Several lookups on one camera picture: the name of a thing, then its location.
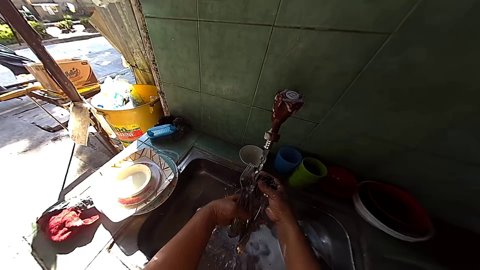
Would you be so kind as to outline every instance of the green tile wall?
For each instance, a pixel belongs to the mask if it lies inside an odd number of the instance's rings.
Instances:
[[[275,93],[305,105],[280,142],[413,194],[480,232],[474,0],[141,0],[168,105],[264,143]]]

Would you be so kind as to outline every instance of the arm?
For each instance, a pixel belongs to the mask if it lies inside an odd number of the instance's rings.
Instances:
[[[307,243],[293,211],[283,198],[283,186],[274,178],[277,190],[267,186],[264,181],[258,183],[260,190],[268,196],[269,206],[265,209],[268,218],[277,224],[277,235],[283,258],[288,270],[320,270],[320,266]]]
[[[216,225],[227,226],[249,215],[236,201],[239,195],[215,200],[200,209],[183,228],[155,254],[144,270],[195,270]]]

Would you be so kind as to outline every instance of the blue cup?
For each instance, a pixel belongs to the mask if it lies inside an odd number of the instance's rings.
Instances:
[[[300,164],[301,160],[302,156],[298,150],[290,146],[284,146],[278,150],[274,168],[279,173],[289,173]]]

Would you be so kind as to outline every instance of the stainless steel sink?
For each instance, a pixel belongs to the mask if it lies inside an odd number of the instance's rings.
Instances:
[[[194,148],[179,166],[179,171],[175,192],[148,216],[139,230],[138,247],[148,258],[152,258],[198,208],[234,194],[239,188],[242,168]],[[314,206],[295,198],[290,198],[290,201],[324,269],[355,269],[350,241],[342,225]],[[238,257],[235,254],[235,241],[226,237],[226,229],[215,230],[198,269],[261,269],[261,258],[251,254]],[[263,255],[271,258],[275,247],[264,246],[267,252]]]

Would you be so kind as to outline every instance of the red cloth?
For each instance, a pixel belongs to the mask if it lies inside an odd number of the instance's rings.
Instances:
[[[55,242],[63,241],[72,234],[74,228],[89,225],[100,218],[99,215],[92,216],[82,220],[80,218],[81,210],[75,207],[63,210],[59,215],[50,218],[47,225],[47,234]]]

